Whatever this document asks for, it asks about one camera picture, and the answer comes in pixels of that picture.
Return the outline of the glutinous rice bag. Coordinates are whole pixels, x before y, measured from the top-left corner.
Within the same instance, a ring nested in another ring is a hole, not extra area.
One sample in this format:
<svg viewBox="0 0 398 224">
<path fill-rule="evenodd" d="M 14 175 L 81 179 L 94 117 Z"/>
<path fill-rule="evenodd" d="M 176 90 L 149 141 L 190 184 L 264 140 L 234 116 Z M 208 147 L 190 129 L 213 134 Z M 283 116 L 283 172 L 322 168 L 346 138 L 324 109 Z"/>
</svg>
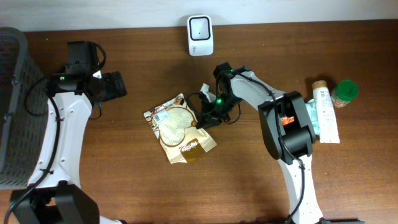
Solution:
<svg viewBox="0 0 398 224">
<path fill-rule="evenodd" d="M 143 114 L 171 164 L 189 163 L 211 151 L 215 140 L 197 128 L 197 118 L 179 94 Z"/>
</svg>

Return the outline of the orange tissue packet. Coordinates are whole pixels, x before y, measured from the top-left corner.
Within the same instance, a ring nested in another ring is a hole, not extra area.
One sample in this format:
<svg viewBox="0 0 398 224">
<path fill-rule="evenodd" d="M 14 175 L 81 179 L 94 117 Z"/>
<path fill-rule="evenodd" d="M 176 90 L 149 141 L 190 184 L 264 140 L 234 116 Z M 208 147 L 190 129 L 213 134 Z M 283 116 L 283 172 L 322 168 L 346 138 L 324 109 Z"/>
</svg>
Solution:
<svg viewBox="0 0 398 224">
<path fill-rule="evenodd" d="M 293 123 L 295 121 L 295 117 L 294 116 L 284 116 L 280 119 L 280 121 L 283 126 L 286 126 L 290 123 Z"/>
</svg>

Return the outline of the teal wipes packet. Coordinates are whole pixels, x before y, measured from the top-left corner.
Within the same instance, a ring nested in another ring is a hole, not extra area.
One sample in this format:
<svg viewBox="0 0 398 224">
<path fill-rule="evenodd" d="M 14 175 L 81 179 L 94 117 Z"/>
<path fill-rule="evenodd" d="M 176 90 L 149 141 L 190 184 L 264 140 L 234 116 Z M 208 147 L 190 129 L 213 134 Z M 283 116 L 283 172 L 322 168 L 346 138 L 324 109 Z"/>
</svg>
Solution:
<svg viewBox="0 0 398 224">
<path fill-rule="evenodd" d="M 314 128 L 314 132 L 317 136 L 320 135 L 320 128 L 319 128 L 319 123 L 318 123 L 318 116 L 317 116 L 317 109 L 316 109 L 316 103 L 314 99 L 309 100 L 306 104 L 306 109 L 308 112 L 308 115 L 310 117 L 311 123 Z"/>
</svg>

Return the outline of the white tube gold cap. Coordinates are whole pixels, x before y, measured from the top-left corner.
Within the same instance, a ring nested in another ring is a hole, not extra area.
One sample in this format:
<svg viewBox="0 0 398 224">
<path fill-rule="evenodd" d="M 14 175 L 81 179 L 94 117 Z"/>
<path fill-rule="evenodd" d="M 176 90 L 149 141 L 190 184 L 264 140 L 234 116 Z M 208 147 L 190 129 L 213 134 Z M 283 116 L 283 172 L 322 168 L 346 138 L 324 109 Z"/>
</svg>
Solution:
<svg viewBox="0 0 398 224">
<path fill-rule="evenodd" d="M 340 137 L 335 111 L 326 81 L 316 81 L 312 84 L 312 88 L 317 111 L 320 142 L 339 144 Z"/>
</svg>

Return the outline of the green lid jar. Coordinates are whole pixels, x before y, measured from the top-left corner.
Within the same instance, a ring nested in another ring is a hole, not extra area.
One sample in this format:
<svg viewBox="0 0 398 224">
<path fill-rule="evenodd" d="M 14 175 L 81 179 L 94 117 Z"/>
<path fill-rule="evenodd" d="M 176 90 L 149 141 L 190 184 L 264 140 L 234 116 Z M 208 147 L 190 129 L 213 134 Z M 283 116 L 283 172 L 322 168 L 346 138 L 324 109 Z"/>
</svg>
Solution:
<svg viewBox="0 0 398 224">
<path fill-rule="evenodd" d="M 331 101 L 335 108 L 342 108 L 354 100 L 359 93 L 358 86 L 352 80 L 342 80 L 331 92 Z"/>
</svg>

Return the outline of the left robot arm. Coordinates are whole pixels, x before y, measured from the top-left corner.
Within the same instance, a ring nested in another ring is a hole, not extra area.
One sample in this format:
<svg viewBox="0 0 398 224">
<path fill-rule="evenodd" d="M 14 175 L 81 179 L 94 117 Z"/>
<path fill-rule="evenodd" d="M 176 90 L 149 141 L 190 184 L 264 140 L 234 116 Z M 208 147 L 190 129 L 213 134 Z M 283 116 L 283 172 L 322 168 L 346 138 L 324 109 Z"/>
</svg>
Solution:
<svg viewBox="0 0 398 224">
<path fill-rule="evenodd" d="M 1 85 L 1 187 L 11 189 L 4 223 L 109 223 L 81 189 L 80 157 L 94 108 L 125 96 L 119 72 L 102 73 L 106 52 L 69 42 L 68 63 L 51 75 L 30 69 L 25 48 Z"/>
</svg>

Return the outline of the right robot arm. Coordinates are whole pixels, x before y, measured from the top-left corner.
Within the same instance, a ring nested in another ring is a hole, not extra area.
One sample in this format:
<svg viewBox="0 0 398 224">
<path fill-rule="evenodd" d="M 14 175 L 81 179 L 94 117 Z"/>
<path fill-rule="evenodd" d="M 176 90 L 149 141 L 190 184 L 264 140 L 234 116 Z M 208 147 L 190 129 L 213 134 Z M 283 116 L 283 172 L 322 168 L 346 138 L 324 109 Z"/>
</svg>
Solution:
<svg viewBox="0 0 398 224">
<path fill-rule="evenodd" d="M 233 69 L 222 63 L 213 74 L 215 91 L 204 84 L 197 93 L 201 99 L 197 128 L 231 123 L 229 112 L 242 101 L 250 104 L 259 114 L 264 145 L 282 169 L 290 205 L 286 222 L 321 223 L 312 177 L 316 135 L 302 95 L 276 90 L 247 66 Z"/>
</svg>

